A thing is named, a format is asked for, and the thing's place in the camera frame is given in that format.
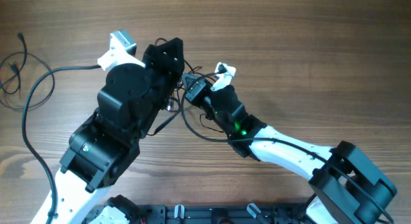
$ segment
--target green led light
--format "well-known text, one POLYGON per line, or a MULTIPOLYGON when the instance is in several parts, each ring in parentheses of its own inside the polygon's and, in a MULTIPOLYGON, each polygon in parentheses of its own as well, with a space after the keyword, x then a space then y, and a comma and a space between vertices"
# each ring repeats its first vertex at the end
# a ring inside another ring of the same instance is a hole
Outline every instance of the green led light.
POLYGON ((234 122, 234 126, 236 127, 236 132, 240 130, 240 124, 238 122, 234 122))

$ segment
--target robotic arm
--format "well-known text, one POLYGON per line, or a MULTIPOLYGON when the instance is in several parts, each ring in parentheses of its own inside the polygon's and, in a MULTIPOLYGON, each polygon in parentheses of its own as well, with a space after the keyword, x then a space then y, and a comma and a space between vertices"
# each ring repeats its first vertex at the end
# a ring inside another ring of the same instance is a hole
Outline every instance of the robotic arm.
MULTIPOLYGON (((315 223, 378 221, 397 190, 364 153, 345 141, 332 148, 279 133, 246 112, 234 87, 229 85, 235 68, 219 63, 216 72, 223 74, 217 74, 219 80, 214 85, 205 78, 184 74, 185 99, 201 108, 224 131, 236 153, 277 164, 305 178, 317 195, 306 211, 315 223), (342 176, 349 173, 354 173, 350 180, 344 185, 340 183, 342 176)), ((189 125, 188 128, 202 137, 189 125)))
MULTIPOLYGON (((148 46, 141 62, 134 58, 136 48, 126 31, 117 31, 110 35, 110 50, 98 60, 110 72, 98 93, 99 107, 71 136, 69 148, 60 160, 62 166, 55 177, 58 204, 53 224, 81 223, 108 193, 139 155, 139 140, 146 137, 158 111, 166 108, 181 78, 185 99, 221 127, 236 153, 278 164, 309 182, 316 197, 301 216, 309 217, 312 223, 375 223, 381 209, 396 195, 394 184, 354 145, 344 141, 336 148, 309 144, 283 135, 248 114, 229 85, 235 68, 219 63, 219 79, 212 84, 205 78, 182 74, 184 55, 178 38, 148 46), (353 184, 341 184, 342 176, 335 168, 354 172, 355 183, 382 208, 378 209, 353 184)), ((106 206, 93 223, 137 220, 137 211, 130 201, 113 205, 116 203, 106 206)), ((50 207, 51 192, 32 223, 45 223, 50 207)), ((250 213, 257 218, 258 208, 252 210, 250 213)), ((176 208, 175 214, 178 220, 180 216, 184 218, 184 209, 176 208)))

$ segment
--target wooden table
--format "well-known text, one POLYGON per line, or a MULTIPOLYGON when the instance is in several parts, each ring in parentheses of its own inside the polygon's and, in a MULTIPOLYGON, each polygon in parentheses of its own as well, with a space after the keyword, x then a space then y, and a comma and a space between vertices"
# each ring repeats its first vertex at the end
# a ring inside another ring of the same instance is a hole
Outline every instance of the wooden table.
MULTIPOLYGON (((1 0, 0 14, 1 57, 22 50, 16 36, 22 31, 29 52, 51 67, 92 65, 106 52, 109 33, 124 28, 138 43, 138 58, 156 38, 179 37, 185 58, 203 73, 219 61, 230 63, 237 68, 232 84, 249 113, 304 141, 355 143, 395 183, 399 194, 388 211, 396 223, 409 223, 410 0, 1 0)), ((16 94, 8 101, 23 105, 45 71, 29 58, 21 99, 16 94)), ((3 68, 2 79, 10 75, 3 68)), ((69 136, 97 107, 105 75, 57 73, 51 99, 29 112, 29 139, 52 172, 69 136)), ((47 80, 33 100, 50 87, 47 80)), ((190 110, 193 126, 219 137, 201 129, 199 113, 190 110)), ((22 141, 21 113, 0 107, 0 115, 0 222, 28 223, 49 184, 22 141)), ((153 127, 169 115, 161 112, 153 127)), ((140 146, 106 198, 216 205, 303 202, 312 194, 286 169, 200 140, 180 117, 140 146)))

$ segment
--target black mechanical part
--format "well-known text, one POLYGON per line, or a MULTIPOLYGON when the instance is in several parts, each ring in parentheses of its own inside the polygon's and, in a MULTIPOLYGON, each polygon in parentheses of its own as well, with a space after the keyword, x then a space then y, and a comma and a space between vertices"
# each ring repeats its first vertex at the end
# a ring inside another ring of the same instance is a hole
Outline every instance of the black mechanical part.
POLYGON ((103 205, 98 205, 91 209, 89 213, 85 216, 84 220, 82 221, 82 224, 89 224, 93 220, 95 220, 100 213, 103 211, 104 206, 103 205))
POLYGON ((105 207, 106 206, 117 208, 125 215, 125 218, 130 221, 130 223, 139 223, 143 217, 143 213, 139 207, 123 195, 117 195, 115 198, 108 199, 107 202, 105 202, 105 207))
MULTIPOLYGON (((352 179, 385 209, 397 194, 394 184, 355 145, 342 141, 332 153, 330 163, 345 173, 353 171, 352 179)), ((375 223, 381 212, 350 183, 344 187, 340 177, 325 165, 309 184, 339 223, 375 223)))
MULTIPOLYGON (((279 203, 274 206, 259 206, 259 209, 269 224, 314 224, 309 220, 297 218, 298 210, 302 205, 303 203, 279 203)), ((91 210, 84 224, 92 221, 91 217, 96 218, 97 215, 94 215, 94 212, 101 212, 102 208, 99 206, 91 210)), ((228 220, 233 224, 261 224, 248 213, 247 206, 185 207, 184 219, 174 218, 174 206, 137 205, 137 208, 140 219, 146 224, 213 224, 213 214, 217 218, 225 218, 219 221, 228 220)))
POLYGON ((122 64, 106 77, 97 95, 103 124, 122 139, 146 137, 160 109, 165 109, 184 71, 182 40, 175 38, 144 52, 146 67, 122 64))
POLYGON ((229 211, 224 208, 215 208, 211 211, 211 224, 234 224, 229 218, 229 211))
POLYGON ((182 40, 175 38, 144 52, 146 67, 122 64, 106 77, 97 95, 99 107, 70 137, 60 159, 62 172, 71 170, 87 182, 90 193, 113 185, 140 154, 160 109, 165 109, 184 71, 182 40))
POLYGON ((305 216, 305 203, 281 203, 273 207, 275 224, 312 224, 305 216))
MULTIPOLYGON (((253 138, 262 128, 267 127, 267 124, 247 113, 233 86, 228 85, 214 92, 211 90, 212 83, 206 79, 194 83, 197 78, 198 76, 192 74, 183 74, 182 79, 187 90, 186 99, 192 105, 201 108, 206 118, 213 120, 227 134, 229 140, 253 138)), ((259 161, 249 149, 251 142, 229 144, 241 157, 249 156, 259 161)))

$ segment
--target white bracket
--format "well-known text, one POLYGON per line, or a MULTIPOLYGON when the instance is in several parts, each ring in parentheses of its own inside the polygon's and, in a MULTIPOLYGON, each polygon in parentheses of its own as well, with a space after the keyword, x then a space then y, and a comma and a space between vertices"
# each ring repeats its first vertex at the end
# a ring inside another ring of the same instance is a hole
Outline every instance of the white bracket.
POLYGON ((125 49, 108 50, 102 57, 97 59, 97 64, 100 65, 104 71, 109 71, 120 64, 137 64, 141 67, 146 67, 142 61, 129 55, 125 49))
POLYGON ((230 85, 231 79, 236 74, 236 68, 235 67, 228 66, 227 64, 221 63, 221 62, 219 62, 217 64, 216 70, 214 71, 215 73, 218 72, 218 68, 219 68, 220 65, 223 65, 226 68, 227 72, 223 73, 223 74, 217 74, 216 75, 218 80, 211 87, 212 91, 217 91, 217 90, 220 90, 220 89, 224 88, 227 85, 230 85))

